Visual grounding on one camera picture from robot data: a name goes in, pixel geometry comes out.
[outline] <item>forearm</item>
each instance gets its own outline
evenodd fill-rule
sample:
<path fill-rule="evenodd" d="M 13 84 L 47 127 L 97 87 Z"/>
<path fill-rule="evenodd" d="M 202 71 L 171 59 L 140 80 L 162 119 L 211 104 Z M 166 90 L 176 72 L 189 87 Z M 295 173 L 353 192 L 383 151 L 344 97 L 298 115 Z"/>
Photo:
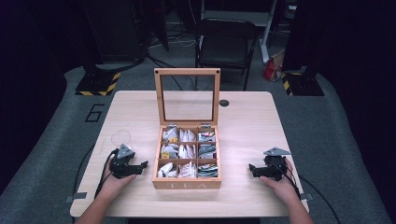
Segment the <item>forearm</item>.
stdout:
<path fill-rule="evenodd" d="M 293 200 L 286 204 L 289 211 L 290 224 L 314 223 L 300 200 Z"/>
<path fill-rule="evenodd" d="M 107 208 L 111 205 L 111 200 L 106 198 L 101 198 L 98 196 L 91 205 L 85 210 L 82 216 L 76 222 L 77 224 L 81 223 L 89 223 L 89 224 L 96 224 L 102 223 Z"/>

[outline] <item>red object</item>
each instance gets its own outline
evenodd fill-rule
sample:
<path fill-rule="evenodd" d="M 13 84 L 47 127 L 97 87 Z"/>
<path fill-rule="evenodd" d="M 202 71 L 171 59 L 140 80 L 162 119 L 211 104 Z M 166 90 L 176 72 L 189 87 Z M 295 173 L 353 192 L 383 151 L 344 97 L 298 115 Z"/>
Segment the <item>red object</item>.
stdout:
<path fill-rule="evenodd" d="M 262 77 L 267 79 L 268 81 L 272 81 L 274 72 L 275 72 L 274 59 L 270 59 L 268 60 L 267 64 L 264 67 L 264 71 L 262 72 Z"/>

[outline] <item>hand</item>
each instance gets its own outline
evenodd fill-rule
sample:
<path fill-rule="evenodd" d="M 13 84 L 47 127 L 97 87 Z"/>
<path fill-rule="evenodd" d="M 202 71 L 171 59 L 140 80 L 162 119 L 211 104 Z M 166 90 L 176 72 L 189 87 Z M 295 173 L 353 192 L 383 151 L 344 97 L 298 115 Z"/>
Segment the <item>hand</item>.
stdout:
<path fill-rule="evenodd" d="M 122 179 L 117 179 L 114 175 L 110 174 L 110 163 L 111 160 L 107 163 L 107 168 L 104 175 L 104 178 L 106 178 L 107 176 L 108 178 L 103 183 L 102 189 L 100 190 L 97 197 L 110 200 L 112 202 L 119 196 L 123 188 L 125 188 L 134 179 L 136 179 L 136 175 L 129 175 Z"/>
<path fill-rule="evenodd" d="M 285 159 L 286 165 L 288 166 L 288 171 L 286 172 L 286 175 L 288 177 L 291 177 L 291 172 L 293 170 L 293 167 L 291 166 L 290 161 L 288 159 Z M 290 183 L 290 181 L 286 178 L 283 177 L 279 181 L 272 180 L 266 176 L 260 176 L 260 180 L 268 187 L 270 187 L 276 196 L 285 204 L 300 201 L 298 198 L 296 191 L 293 187 L 293 185 Z"/>

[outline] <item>dark curtain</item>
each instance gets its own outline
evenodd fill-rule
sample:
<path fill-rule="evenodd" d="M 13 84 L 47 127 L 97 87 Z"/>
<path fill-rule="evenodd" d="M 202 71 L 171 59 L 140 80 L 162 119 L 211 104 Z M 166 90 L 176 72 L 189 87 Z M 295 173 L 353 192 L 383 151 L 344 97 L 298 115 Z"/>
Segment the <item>dark curtain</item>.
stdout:
<path fill-rule="evenodd" d="M 365 165 L 396 222 L 393 5 L 390 0 L 301 0 L 284 69 L 315 66 L 332 83 Z"/>
<path fill-rule="evenodd" d="M 2 1 L 0 30 L 3 192 L 62 101 L 64 73 L 82 65 L 76 46 L 100 58 L 78 0 Z"/>

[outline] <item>chair back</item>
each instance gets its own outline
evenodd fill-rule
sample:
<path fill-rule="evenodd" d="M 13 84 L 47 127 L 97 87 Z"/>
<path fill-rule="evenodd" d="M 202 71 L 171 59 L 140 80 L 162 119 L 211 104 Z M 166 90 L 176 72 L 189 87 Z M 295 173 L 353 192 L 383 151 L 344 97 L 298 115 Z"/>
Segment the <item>chair back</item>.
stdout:
<path fill-rule="evenodd" d="M 197 24 L 196 35 L 255 39 L 258 29 L 251 21 L 205 18 Z"/>

